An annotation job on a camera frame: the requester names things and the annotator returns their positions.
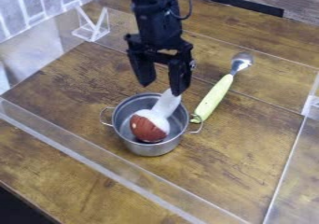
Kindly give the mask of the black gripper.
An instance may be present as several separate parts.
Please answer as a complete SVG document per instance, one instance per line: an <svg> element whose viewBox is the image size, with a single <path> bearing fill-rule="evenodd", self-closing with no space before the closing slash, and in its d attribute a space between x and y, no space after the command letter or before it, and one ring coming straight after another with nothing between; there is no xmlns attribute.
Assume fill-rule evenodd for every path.
<svg viewBox="0 0 319 224"><path fill-rule="evenodd" d="M131 66L143 87L156 79L154 63L168 64L171 92L180 96L191 86L195 60L194 45L182 38L182 20L179 12L162 9L151 12L136 9L135 18L139 31L127 34L127 55Z"/></svg>

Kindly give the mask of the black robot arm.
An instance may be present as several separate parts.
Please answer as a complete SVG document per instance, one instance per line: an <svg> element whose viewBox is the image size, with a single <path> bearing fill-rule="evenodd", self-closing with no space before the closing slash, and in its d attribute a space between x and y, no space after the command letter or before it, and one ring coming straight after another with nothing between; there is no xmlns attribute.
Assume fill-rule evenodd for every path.
<svg viewBox="0 0 319 224"><path fill-rule="evenodd" d="M188 19L179 13L179 0L131 0L139 32L127 34L127 56L143 86L156 79L155 63L168 66L168 79L175 96L191 85L194 45L182 36L182 21Z"/></svg>

